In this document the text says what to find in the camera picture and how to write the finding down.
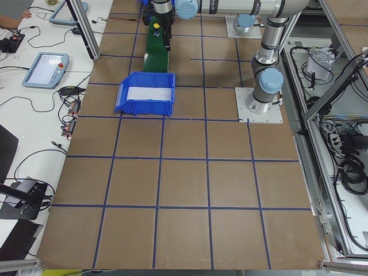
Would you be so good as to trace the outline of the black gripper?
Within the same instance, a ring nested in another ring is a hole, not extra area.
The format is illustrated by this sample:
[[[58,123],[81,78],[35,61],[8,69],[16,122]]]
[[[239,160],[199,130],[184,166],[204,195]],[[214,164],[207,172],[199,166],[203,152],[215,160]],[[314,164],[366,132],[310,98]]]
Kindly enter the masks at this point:
[[[171,25],[174,22],[173,3],[171,1],[152,1],[154,13],[163,29],[163,45],[166,51],[171,51]]]

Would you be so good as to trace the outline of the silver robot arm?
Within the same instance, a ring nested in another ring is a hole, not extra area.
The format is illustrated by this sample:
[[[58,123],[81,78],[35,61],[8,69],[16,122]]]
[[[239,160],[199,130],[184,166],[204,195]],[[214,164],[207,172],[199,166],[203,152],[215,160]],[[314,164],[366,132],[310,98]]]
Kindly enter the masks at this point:
[[[238,14],[233,22],[233,28],[238,33],[247,33],[253,26],[264,27],[264,24],[257,24],[258,19],[254,15]]]
[[[247,14],[266,15],[260,48],[252,60],[256,86],[246,99],[247,109],[255,114],[265,114],[283,85],[283,75],[272,66],[279,57],[279,46],[289,18],[301,12],[308,1],[149,1],[152,15],[163,28],[163,44],[170,50],[171,26],[175,16],[189,20],[196,14]]]

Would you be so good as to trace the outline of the person's hand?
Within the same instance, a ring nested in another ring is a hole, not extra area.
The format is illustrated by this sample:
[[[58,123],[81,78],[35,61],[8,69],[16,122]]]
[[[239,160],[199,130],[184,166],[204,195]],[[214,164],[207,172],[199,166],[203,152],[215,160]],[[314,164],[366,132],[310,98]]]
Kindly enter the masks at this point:
[[[29,11],[29,10],[25,10],[23,12],[23,14],[21,15],[21,19],[24,19],[24,18],[31,18],[32,17],[32,13]]]

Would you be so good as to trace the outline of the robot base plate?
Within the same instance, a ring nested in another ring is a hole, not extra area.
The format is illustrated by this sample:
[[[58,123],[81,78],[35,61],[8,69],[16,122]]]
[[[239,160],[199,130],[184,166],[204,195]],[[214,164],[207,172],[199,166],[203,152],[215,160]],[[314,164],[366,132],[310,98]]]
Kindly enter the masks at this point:
[[[261,39],[262,20],[248,14],[225,16],[227,37],[244,39]]]
[[[282,124],[279,104],[273,105],[277,97],[269,103],[258,102],[253,95],[252,87],[236,87],[237,113],[240,123],[250,124]]]

